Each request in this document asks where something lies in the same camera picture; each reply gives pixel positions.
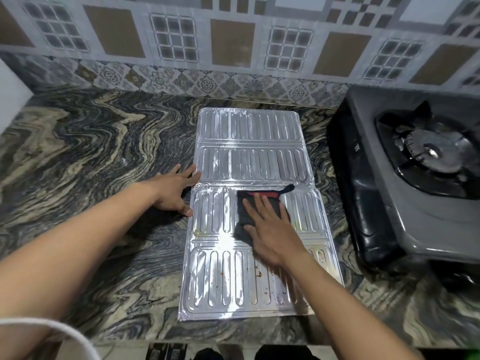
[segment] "foil sheet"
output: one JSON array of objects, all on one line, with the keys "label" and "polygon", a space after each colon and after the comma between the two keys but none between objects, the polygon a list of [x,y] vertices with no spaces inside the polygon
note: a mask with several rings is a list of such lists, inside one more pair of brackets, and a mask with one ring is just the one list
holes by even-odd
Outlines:
[{"label": "foil sheet", "polygon": [[313,313],[286,272],[266,267],[233,237],[238,190],[294,183],[281,196],[291,223],[315,260],[343,284],[297,113],[203,108],[194,162],[202,177],[191,192],[179,321]]}]

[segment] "person's right arm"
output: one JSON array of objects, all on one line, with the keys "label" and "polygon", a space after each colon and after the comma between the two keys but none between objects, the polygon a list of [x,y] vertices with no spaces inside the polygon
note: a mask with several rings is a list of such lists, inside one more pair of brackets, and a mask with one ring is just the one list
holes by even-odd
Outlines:
[{"label": "person's right arm", "polygon": [[309,254],[289,222],[283,204],[281,217],[267,197],[255,194],[257,210],[244,199],[255,227],[245,226],[254,251],[269,264],[282,266],[296,280],[315,315],[323,323],[345,360],[414,360],[407,345],[340,285]]}]

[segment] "white cable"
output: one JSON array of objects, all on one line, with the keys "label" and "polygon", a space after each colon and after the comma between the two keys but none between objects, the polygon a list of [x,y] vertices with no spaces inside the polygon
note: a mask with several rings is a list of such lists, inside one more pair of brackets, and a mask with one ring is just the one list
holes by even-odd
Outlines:
[{"label": "white cable", "polygon": [[89,360],[102,360],[97,350],[95,350],[95,348],[93,347],[92,343],[88,341],[88,339],[83,334],[75,330],[75,328],[70,327],[69,325],[62,322],[47,320],[45,318],[30,317],[0,318],[0,326],[6,325],[35,325],[53,328],[77,340],[80,345],[83,346],[83,349],[87,353]]}]

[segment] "marble countertop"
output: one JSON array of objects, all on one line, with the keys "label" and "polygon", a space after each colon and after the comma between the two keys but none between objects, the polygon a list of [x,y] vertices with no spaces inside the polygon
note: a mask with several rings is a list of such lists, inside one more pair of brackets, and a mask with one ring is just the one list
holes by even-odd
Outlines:
[{"label": "marble countertop", "polygon": [[[333,110],[97,89],[47,89],[0,137],[0,254],[118,192],[192,162],[203,107],[300,115],[345,286],[407,343],[472,347],[480,300],[428,277],[365,276],[357,267],[325,139]],[[177,322],[187,219],[147,211],[101,265],[67,321],[94,341],[325,344],[313,318]]]}]

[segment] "person's left hand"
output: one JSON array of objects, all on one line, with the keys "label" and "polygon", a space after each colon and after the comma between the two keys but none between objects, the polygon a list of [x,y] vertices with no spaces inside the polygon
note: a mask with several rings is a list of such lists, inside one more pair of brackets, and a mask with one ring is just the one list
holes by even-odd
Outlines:
[{"label": "person's left hand", "polygon": [[196,172],[190,176],[197,168],[195,164],[190,165],[181,173],[178,172],[180,167],[180,164],[177,164],[167,174],[157,174],[142,183],[150,187],[154,194],[153,206],[163,211],[178,211],[187,217],[191,217],[194,212],[183,201],[182,191],[195,185],[200,180],[202,173]]}]

